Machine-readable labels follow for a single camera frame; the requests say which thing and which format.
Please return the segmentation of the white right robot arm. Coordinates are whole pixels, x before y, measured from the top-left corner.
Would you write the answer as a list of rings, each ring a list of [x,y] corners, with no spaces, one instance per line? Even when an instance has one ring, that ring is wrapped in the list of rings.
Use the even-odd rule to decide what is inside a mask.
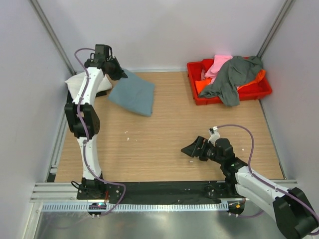
[[[228,139],[220,138],[211,143],[199,136],[181,152],[220,164],[225,175],[225,193],[252,201],[276,222],[285,238],[302,239],[319,227],[319,218],[301,189],[283,187],[253,172],[235,155]]]

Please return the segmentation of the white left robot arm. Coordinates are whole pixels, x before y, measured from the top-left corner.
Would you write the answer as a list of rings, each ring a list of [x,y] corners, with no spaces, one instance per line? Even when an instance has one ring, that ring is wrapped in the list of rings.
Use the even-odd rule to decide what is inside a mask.
[[[111,50],[106,53],[95,50],[85,63],[84,76],[73,101],[64,107],[70,131],[74,134],[81,150],[83,174],[78,188],[78,199],[101,199],[107,193],[107,182],[99,165],[97,153],[97,134],[100,120],[94,109],[98,88],[108,75],[119,80],[127,75],[121,68]]]

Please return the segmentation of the light blue t shirt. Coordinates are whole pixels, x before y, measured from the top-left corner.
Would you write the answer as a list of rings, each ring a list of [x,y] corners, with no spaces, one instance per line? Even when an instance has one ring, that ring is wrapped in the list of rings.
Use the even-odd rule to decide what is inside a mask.
[[[108,100],[130,112],[150,117],[153,112],[155,84],[127,69],[124,72],[127,77],[117,81]]]

